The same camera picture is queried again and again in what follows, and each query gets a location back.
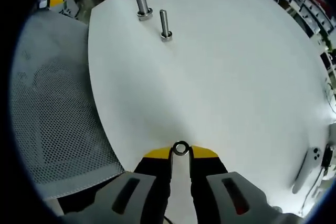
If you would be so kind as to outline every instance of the white table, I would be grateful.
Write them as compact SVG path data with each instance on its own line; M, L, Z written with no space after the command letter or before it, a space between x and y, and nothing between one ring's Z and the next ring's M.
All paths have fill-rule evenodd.
M121 164L134 170L149 150L185 140L297 212L311 184L293 195L292 183L308 146L324 149L333 118L307 35L272 0L147 1L154 16L145 22L135 0L104 1L90 20L94 100ZM173 32L166 43L160 9ZM188 157L175 158L174 223L196 223L189 183Z

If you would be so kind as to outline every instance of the gray mesh surface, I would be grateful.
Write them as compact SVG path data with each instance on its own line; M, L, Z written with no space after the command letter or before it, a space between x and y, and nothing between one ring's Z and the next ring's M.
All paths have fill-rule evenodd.
M43 198L86 189L123 172L92 96L88 27L42 11L15 53L10 107L22 158Z

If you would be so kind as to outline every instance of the metal peg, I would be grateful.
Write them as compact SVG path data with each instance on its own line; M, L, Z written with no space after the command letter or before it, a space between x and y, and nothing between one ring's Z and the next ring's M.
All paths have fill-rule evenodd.
M140 21L150 19L153 16L152 8L149 8L146 0L136 0L139 11L137 13Z
M162 25L162 33L161 33L161 40L162 41L170 41L173 39L173 33L169 31L168 28L168 19L167 19L167 11L160 10L160 19Z

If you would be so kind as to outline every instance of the yellow object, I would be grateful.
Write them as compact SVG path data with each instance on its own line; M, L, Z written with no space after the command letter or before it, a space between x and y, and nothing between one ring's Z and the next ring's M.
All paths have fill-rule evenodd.
M49 7L54 7L54 6L59 5L63 2L64 2L64 0L50 0Z
M206 148L198 147L192 145L191 148L193 149L194 158L208 158L208 157L218 157L218 155Z
M151 152L148 152L144 157L168 159L170 149L171 149L170 147L155 149L152 150Z

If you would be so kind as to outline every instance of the white controller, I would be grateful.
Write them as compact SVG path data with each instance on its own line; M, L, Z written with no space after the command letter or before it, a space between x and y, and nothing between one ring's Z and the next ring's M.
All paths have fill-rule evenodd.
M305 159L303 160L302 167L294 182L292 189L294 194L301 189L311 171L321 164L322 156L320 148L314 147L308 149L306 156L304 157Z

